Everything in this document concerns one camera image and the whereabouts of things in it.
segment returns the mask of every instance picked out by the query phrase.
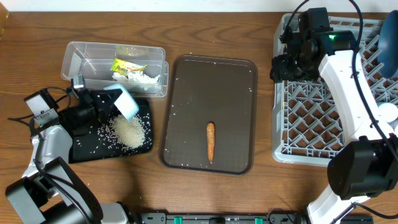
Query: orange carrot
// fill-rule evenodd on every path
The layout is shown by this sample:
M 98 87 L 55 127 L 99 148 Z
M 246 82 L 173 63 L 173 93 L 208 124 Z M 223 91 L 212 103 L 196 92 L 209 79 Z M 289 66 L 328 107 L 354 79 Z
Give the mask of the orange carrot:
M 213 122 L 207 124 L 207 156 L 210 163 L 213 163 L 214 158 L 214 147 L 215 147 L 215 135 L 216 129 Z

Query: plastic crate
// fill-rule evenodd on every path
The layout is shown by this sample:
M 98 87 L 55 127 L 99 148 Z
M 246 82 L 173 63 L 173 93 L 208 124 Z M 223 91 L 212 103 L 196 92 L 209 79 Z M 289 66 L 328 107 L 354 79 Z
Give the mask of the plastic crate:
M 285 14 L 274 34 L 274 56 L 284 53 L 279 41 L 291 14 Z M 291 27 L 299 31 L 298 15 Z M 335 30 L 351 30 L 358 37 L 359 19 L 329 17 Z M 377 102 L 398 104 L 398 79 L 388 80 L 379 73 L 377 48 L 382 21 L 364 19 L 359 51 L 364 74 Z M 343 129 L 328 86 L 317 82 L 282 82 L 275 84 L 272 109 L 272 156 L 278 162 L 327 166 L 344 146 Z

